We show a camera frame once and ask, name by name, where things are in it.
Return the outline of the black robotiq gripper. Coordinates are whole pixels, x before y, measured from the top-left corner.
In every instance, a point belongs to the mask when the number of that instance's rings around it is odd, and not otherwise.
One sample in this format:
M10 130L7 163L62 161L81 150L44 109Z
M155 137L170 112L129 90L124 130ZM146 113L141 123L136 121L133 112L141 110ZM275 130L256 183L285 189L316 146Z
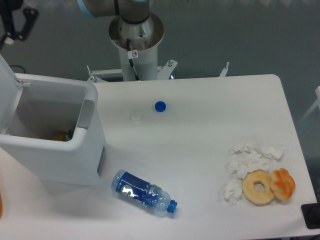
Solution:
M24 16L24 24L21 30L16 30L12 11L22 7L23 0L0 0L0 16L4 27L4 34L0 38L0 48L5 44L13 44L16 40L26 41L36 23L39 11L30 6L24 6L22 13Z

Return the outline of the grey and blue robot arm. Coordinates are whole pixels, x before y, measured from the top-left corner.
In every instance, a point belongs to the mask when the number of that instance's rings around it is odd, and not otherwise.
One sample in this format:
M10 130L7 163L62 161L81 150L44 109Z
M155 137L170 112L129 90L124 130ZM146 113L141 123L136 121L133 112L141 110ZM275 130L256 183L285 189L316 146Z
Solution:
M150 15L150 2L148 0L78 0L80 11L88 17L121 16L131 24L140 24ZM24 25L20 31L16 30L13 12L22 10ZM23 0L2 0L0 2L0 20L3 24L4 34L0 38L0 46L11 44L16 40L25 41L31 33L39 11L24 4Z

